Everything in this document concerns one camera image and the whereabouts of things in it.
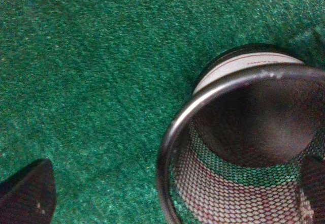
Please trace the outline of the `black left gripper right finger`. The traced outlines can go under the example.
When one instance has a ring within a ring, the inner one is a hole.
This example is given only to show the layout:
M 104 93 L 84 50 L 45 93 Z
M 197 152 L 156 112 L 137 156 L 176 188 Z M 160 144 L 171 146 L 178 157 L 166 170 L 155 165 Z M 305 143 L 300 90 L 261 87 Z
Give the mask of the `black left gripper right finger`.
M 307 156 L 302 161 L 301 183 L 313 210 L 313 223 L 324 223 L 324 160 Z

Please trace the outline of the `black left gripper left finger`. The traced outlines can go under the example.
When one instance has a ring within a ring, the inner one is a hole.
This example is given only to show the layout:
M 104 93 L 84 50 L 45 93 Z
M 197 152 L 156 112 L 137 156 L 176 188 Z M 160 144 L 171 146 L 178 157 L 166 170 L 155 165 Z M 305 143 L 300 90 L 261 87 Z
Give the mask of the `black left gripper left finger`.
M 49 159 L 35 160 L 1 182 L 1 223 L 51 223 L 55 208 Z

